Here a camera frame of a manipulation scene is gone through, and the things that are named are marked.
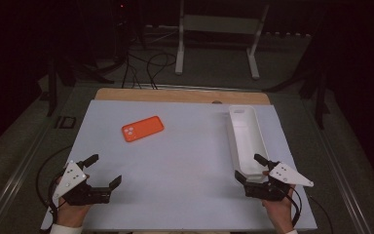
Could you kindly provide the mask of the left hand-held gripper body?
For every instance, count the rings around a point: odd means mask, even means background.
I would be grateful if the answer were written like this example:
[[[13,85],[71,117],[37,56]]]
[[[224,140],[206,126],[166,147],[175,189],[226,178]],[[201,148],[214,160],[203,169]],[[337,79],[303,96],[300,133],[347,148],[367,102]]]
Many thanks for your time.
[[[108,204],[113,189],[92,187],[87,184],[88,176],[81,170],[78,162],[69,161],[56,176],[53,199],[63,198],[71,206]]]

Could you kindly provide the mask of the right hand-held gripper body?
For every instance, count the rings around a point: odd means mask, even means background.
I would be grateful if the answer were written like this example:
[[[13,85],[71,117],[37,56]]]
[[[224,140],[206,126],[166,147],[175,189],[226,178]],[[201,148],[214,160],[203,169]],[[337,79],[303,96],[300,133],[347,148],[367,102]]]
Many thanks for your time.
[[[314,183],[282,162],[267,163],[268,180],[262,183],[244,181],[246,197],[267,201],[281,201],[289,192],[291,185],[313,187]]]

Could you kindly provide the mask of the white plastic container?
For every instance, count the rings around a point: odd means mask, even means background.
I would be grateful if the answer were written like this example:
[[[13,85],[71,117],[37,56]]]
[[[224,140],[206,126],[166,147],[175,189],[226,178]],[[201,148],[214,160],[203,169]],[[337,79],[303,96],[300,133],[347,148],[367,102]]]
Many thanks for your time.
[[[268,159],[256,110],[250,105],[231,105],[227,122],[233,169],[241,173],[248,181],[262,182],[266,166],[254,159],[255,154]]]

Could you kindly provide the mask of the orange phone case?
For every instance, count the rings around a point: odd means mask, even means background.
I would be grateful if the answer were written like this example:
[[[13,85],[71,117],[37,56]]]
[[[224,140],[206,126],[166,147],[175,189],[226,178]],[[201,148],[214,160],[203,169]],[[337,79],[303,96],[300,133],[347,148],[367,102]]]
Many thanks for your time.
[[[122,127],[121,131],[126,142],[133,142],[161,132],[165,128],[158,116],[145,118]]]

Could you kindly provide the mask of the person's left hand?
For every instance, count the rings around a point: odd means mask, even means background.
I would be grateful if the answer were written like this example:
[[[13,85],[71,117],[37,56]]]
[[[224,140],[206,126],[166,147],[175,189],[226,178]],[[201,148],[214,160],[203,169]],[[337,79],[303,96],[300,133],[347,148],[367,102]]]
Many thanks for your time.
[[[63,198],[60,198],[58,202],[60,206],[57,209],[56,223],[71,228],[81,227],[92,207],[91,205],[71,206]]]

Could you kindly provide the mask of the person's right hand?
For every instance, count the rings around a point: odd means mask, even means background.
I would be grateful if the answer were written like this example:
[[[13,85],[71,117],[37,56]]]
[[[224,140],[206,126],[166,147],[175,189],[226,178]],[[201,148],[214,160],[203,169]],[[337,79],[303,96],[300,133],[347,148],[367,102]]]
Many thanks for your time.
[[[291,230],[296,230],[292,224],[291,202],[284,198],[281,201],[262,201],[262,206],[266,209],[269,220],[272,222],[277,234],[285,234]]]

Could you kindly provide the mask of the black square floor plate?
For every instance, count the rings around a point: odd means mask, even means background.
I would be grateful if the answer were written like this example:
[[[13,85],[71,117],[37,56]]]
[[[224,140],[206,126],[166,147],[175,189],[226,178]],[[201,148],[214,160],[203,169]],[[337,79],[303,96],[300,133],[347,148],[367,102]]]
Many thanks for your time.
[[[57,129],[73,129],[76,124],[76,118],[70,116],[59,116],[56,121]]]

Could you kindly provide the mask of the black upright stand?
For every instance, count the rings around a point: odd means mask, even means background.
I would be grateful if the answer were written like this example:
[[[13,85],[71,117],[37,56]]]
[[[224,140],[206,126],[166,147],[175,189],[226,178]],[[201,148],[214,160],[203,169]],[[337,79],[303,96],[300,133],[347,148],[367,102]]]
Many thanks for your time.
[[[76,79],[73,75],[73,60],[67,56],[48,57],[48,90],[41,96],[49,104],[47,116],[51,117],[57,107],[57,80],[66,86],[73,87]]]

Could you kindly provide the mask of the black stand with long legs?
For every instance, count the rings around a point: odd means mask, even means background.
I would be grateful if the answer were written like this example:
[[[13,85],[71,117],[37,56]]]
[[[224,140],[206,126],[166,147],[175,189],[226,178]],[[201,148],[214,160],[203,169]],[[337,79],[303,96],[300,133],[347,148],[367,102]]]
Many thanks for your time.
[[[332,42],[327,39],[327,32],[332,28],[325,19],[312,37],[304,55],[301,57],[292,76],[277,85],[264,89],[264,92],[275,93],[299,81],[304,81],[299,90],[301,99],[311,98],[316,94],[315,120],[323,129],[324,97],[326,86],[326,69],[328,68],[328,50]]]

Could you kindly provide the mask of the black tripod stand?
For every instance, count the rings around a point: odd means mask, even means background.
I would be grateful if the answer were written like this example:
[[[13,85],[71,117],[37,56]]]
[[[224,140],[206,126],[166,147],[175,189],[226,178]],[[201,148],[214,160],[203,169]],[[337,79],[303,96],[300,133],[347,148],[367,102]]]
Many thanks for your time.
[[[143,40],[140,0],[76,2],[92,59],[89,65],[80,65],[78,69],[99,83],[113,84],[103,74],[114,71],[128,60],[133,40]]]

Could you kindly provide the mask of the white metal stand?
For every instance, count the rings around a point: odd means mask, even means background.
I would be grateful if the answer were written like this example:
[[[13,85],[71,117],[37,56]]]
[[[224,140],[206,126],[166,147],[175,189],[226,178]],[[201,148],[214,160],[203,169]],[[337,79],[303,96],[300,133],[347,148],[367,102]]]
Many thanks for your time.
[[[175,73],[177,75],[183,73],[185,52],[184,33],[186,31],[201,31],[252,35],[253,42],[251,46],[246,49],[246,56],[251,78],[253,80],[258,80],[260,78],[255,52],[261,38],[266,16],[269,12],[269,5],[263,6],[261,16],[257,19],[189,15],[185,13],[184,7],[185,0],[180,0],[178,48],[175,62]]]

